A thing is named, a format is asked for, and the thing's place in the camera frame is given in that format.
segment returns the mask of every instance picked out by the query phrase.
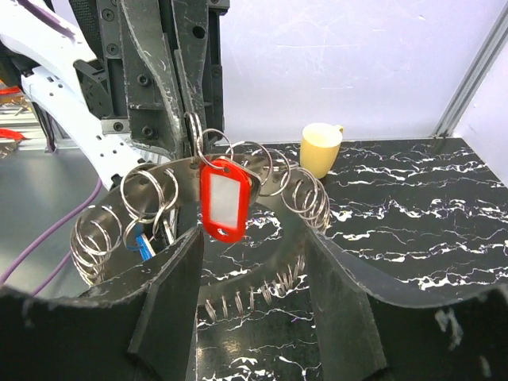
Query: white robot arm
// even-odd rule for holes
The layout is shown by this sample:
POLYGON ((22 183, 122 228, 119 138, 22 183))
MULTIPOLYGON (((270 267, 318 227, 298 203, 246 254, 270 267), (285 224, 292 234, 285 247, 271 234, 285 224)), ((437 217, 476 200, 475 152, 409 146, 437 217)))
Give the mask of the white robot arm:
POLYGON ((33 2, 55 22, 70 31, 64 36, 13 0, 0 2, 0 41, 12 52, 40 66, 21 76, 25 96, 60 124, 92 163, 106 189, 115 175, 126 175, 142 158, 116 135, 104 135, 101 121, 85 103, 73 63, 95 59, 81 31, 51 12, 43 2, 33 2))

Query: cable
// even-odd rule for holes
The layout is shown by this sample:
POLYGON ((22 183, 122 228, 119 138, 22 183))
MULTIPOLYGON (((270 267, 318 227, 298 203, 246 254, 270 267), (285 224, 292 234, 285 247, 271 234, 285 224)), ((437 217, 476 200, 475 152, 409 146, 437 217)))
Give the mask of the cable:
POLYGON ((29 256, 30 253, 33 250, 35 250, 37 248, 37 246, 39 246, 46 238, 51 236, 63 224, 65 224, 67 221, 69 221, 71 218, 73 218, 76 214, 80 213, 83 209, 85 209, 87 206, 89 206, 92 203, 92 201, 94 201, 94 198, 97 197, 101 188, 102 188, 102 181, 100 179, 98 179, 97 185, 95 186, 94 191, 81 205, 79 205, 77 208, 72 210, 68 215, 59 219, 57 223, 55 223, 48 230, 43 232, 34 242, 32 242, 25 250, 23 250, 23 252, 14 260, 14 262, 0 276, 0 285, 2 285, 3 283, 5 283, 7 281, 7 279, 17 269, 17 267, 21 264, 21 262, 23 262, 26 259, 26 257, 29 256))
POLYGON ((36 296, 37 294, 39 294, 53 280, 53 278, 56 277, 56 274, 58 274, 60 272, 60 270, 62 270, 62 268, 64 268, 64 266, 67 263, 67 261, 69 260, 69 258, 71 258, 71 250, 69 250, 67 252, 67 254, 60 261, 58 266, 55 267, 55 270, 53 270, 52 273, 50 275, 48 275, 48 278, 43 280, 42 283, 35 290, 32 291, 32 296, 36 296))
POLYGON ((32 108, 34 111, 33 113, 36 115, 39 121, 40 128, 46 137, 46 148, 50 153, 54 153, 56 150, 55 132, 53 131, 51 122, 49 121, 48 113, 42 110, 42 108, 34 102, 32 102, 32 108))

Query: red object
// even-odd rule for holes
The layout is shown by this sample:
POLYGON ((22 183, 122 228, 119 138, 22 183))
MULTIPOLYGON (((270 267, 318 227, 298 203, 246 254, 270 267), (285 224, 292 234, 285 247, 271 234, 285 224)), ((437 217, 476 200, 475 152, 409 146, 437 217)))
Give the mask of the red object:
POLYGON ((7 87, 6 89, 0 89, 0 95, 13 95, 19 93, 21 93, 19 87, 7 87))
POLYGON ((218 241, 232 244, 238 242, 245 235, 247 221, 250 185, 247 174, 228 160, 216 159, 213 165, 226 168, 214 169, 206 165, 201 171, 200 197, 202 204, 202 222, 205 230, 218 241), (220 209, 224 209, 224 201, 230 206, 230 211, 237 210, 236 225, 215 221, 217 215, 224 217, 220 209))
POLYGON ((0 138, 12 140, 24 140, 25 137, 21 133, 17 133, 12 129, 0 129, 0 138))

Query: key ring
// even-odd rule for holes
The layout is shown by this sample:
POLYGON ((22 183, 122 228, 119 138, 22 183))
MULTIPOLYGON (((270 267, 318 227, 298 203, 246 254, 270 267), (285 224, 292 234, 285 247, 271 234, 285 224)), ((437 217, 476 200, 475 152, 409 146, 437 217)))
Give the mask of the key ring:
MULTIPOLYGON (((275 192, 270 193, 270 194, 263 194, 263 193, 260 193, 260 196, 261 196, 261 197, 273 197, 273 196, 276 196, 276 195, 278 195, 278 194, 283 193, 283 192, 284 192, 284 189, 286 189, 286 187, 287 187, 287 184, 289 184, 289 182, 290 182, 290 180, 291 180, 291 164, 290 164, 290 162, 289 162, 288 158, 286 158, 286 157, 285 157, 285 156, 281 153, 281 151, 278 151, 278 150, 276 150, 276 149, 273 149, 273 148, 267 148, 267 150, 268 150, 269 152, 274 152, 274 153, 276 153, 277 155, 279 155, 279 156, 280 156, 280 158, 281 158, 281 159, 285 162, 285 164, 287 165, 287 172, 286 172, 286 173, 284 173, 284 176, 283 176, 283 178, 282 178, 282 180, 281 180, 281 182, 280 182, 280 188, 279 188, 278 190, 276 190, 275 192)), ((258 151, 259 151, 259 150, 254 151, 252 154, 253 154, 253 155, 255 155, 258 151)))
POLYGON ((305 175, 305 177, 307 177, 311 181, 312 185, 314 186, 313 189, 309 190, 309 192, 313 192, 314 193, 312 202, 308 206, 304 205, 304 209, 301 209, 301 210, 300 209, 296 209, 297 208, 297 206, 295 205, 296 204, 296 195, 298 193, 298 189, 303 184, 303 180, 301 180, 301 179, 296 183, 296 186, 295 186, 295 188, 293 190, 293 197, 292 198, 293 198, 293 206, 294 207, 291 207, 291 206, 288 205, 288 203, 286 201, 286 198, 284 197, 284 193, 281 194, 281 198, 282 198, 282 200, 284 202, 284 205, 286 206, 287 209, 289 209, 290 211, 292 211, 292 212, 294 212, 296 214, 304 214, 304 213, 310 211, 315 206, 316 201, 318 200, 318 191, 319 191, 318 181, 305 168, 297 167, 297 168, 294 169, 294 171, 299 171, 299 172, 303 173, 305 175))
MULTIPOLYGON (((95 208, 95 205, 88 206, 87 210, 92 210, 94 208, 95 208)), ((111 210, 111 207, 102 205, 102 206, 100 206, 100 209, 104 210, 105 212, 107 212, 109 215, 111 215, 113 217, 113 219, 117 223, 118 230, 121 232, 122 231, 122 223, 120 222, 120 218, 118 218, 118 216, 111 210)), ((85 252, 90 253, 92 256, 105 256, 108 253, 115 250, 118 246, 120 246, 120 243, 121 243, 120 236, 118 236, 115 243, 113 245, 111 245, 110 235, 107 233, 107 231, 96 220, 90 220, 89 223, 91 223, 93 226, 95 226, 95 228, 98 229, 99 232, 101 232, 102 236, 104 237, 104 241, 106 242, 106 250, 93 249, 85 243, 83 237, 81 236, 81 232, 79 231, 82 227, 82 224, 83 224, 83 214, 80 214, 78 217, 78 220, 75 223, 74 233, 75 233, 75 238, 76 238, 79 246, 81 246, 81 248, 85 252)))
MULTIPOLYGON (((238 147, 240 145, 253 145, 257 147, 258 149, 255 150, 252 155, 254 156, 256 153, 263 151, 266 154, 266 157, 268 158, 268 172, 266 175, 266 178, 261 182, 261 186, 267 183, 268 179, 270 178, 271 172, 273 171, 273 160, 271 158, 270 152, 266 147, 264 147, 262 144, 256 143, 255 141, 239 141, 238 143, 232 144, 225 152, 227 155, 229 153, 229 150, 231 149, 231 153, 233 153, 233 148, 238 147)), ((244 161, 241 164, 243 167, 246 167, 248 165, 248 160, 244 161)))
POLYGON ((153 219, 153 227, 152 227, 152 236, 155 237, 157 232, 159 231, 159 221, 164 213, 169 212, 171 209, 173 209, 173 206, 175 206, 176 201, 178 200, 179 196, 179 185, 178 180, 176 179, 175 175, 173 175, 173 170, 171 168, 166 168, 164 170, 164 174, 168 175, 171 178, 171 181, 173 182, 175 186, 175 195, 171 199, 171 201, 168 201, 162 205, 159 210, 157 211, 157 214, 155 218, 153 219))
POLYGON ((204 131, 201 132, 201 135, 199 136, 198 138, 198 144, 197 144, 197 148, 198 148, 198 155, 199 155, 199 158, 201 159, 201 161, 208 165, 209 167, 213 168, 213 169, 216 169, 216 170, 220 170, 220 171, 224 171, 225 169, 223 167, 219 167, 217 165, 214 165, 212 164, 206 157, 205 155, 203 155, 203 151, 202 151, 202 138, 203 136, 206 134, 206 133, 218 133, 220 134, 222 137, 224 137, 225 141, 228 142, 228 146, 229 146, 229 149, 231 149, 231 153, 229 154, 229 158, 231 160, 233 160, 233 157, 234 157, 234 153, 233 153, 233 146, 231 145, 231 142, 229 141, 228 137, 222 132, 222 131, 219 131, 218 129, 205 129, 204 131))
POLYGON ((134 177, 135 175, 141 175, 141 176, 145 177, 153 185, 154 189, 156 190, 157 198, 159 201, 159 207, 161 207, 162 204, 164 203, 164 195, 163 195, 162 188, 160 187, 160 184, 156 180, 156 178, 153 177, 153 175, 150 174, 149 172, 146 172, 146 170, 145 170, 145 169, 153 168, 155 166, 156 165, 153 163, 144 163, 144 164, 138 165, 133 170, 131 170, 127 175, 125 175, 120 181, 121 200, 124 202, 125 208, 129 212, 130 216, 132 218, 137 219, 141 224, 149 224, 149 223, 153 222, 153 218, 156 216, 156 212, 155 213, 141 212, 140 210, 137 210, 136 208, 134 208, 127 201, 127 198, 125 196, 125 182, 129 178, 134 177))
POLYGON ((194 156, 196 156, 196 154, 198 153, 198 137, 202 134, 201 122, 200 122, 198 115, 196 113, 190 113, 187 111, 183 116, 189 118, 190 130, 192 132, 192 139, 193 139, 192 145, 194 146, 192 154, 194 156))

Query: curved metal plate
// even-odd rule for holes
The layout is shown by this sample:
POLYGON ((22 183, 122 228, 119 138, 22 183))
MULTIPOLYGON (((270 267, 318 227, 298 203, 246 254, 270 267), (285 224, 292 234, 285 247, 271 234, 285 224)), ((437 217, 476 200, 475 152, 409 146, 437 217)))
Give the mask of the curved metal plate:
MULTIPOLYGON (((221 155, 208 155, 207 159, 214 160, 221 155)), ((268 173, 268 161, 262 156, 234 155, 233 160, 237 163, 248 161, 248 169, 261 179, 266 179, 268 173)), ((171 178, 164 172, 168 169, 176 177, 179 184, 179 194, 176 205, 183 206, 186 204, 197 203, 199 201, 199 166, 193 164, 194 159, 176 160, 165 165, 154 167, 149 170, 157 181, 160 183, 166 200, 170 200, 174 196, 175 186, 171 178)), ((280 181, 284 171, 273 171, 268 181, 263 186, 262 192, 270 194, 280 187, 280 181)), ((294 187, 294 184, 301 180, 302 177, 295 173, 291 175, 288 190, 294 187)), ((137 210, 155 213, 158 209, 157 193, 150 182, 144 180, 142 176, 136 175, 125 182, 125 194, 129 203, 137 210)), ((249 291, 251 287, 260 287, 265 279, 276 279, 277 272, 281 268, 287 268, 288 264, 292 264, 296 256, 303 253, 305 242, 305 229, 307 229, 304 221, 293 212, 288 210, 280 195, 275 197, 259 197, 257 202, 272 210, 278 218, 283 228, 283 239, 279 247, 273 253, 268 261, 251 270, 248 274, 240 275, 226 281, 214 283, 209 286, 201 287, 199 291, 198 304, 203 305, 206 300, 216 302, 224 295, 235 294, 238 291, 249 291)), ((110 235, 110 239, 114 243, 119 234, 117 222, 115 219, 101 210, 100 206, 108 206, 116 213, 122 223, 122 228, 132 221, 123 201, 121 200, 120 189, 112 190, 104 199, 92 210, 83 215, 83 224, 80 232, 83 237, 89 235, 93 237, 99 245, 105 248, 104 238, 100 231, 90 222, 97 221, 110 235)), ((75 244, 75 232, 71 235, 71 244, 73 247, 79 247, 75 244)), ((101 281, 111 279, 124 271, 140 264, 142 261, 139 252, 131 252, 120 245, 111 253, 110 259, 104 263, 102 269, 102 277, 97 280, 101 281)))

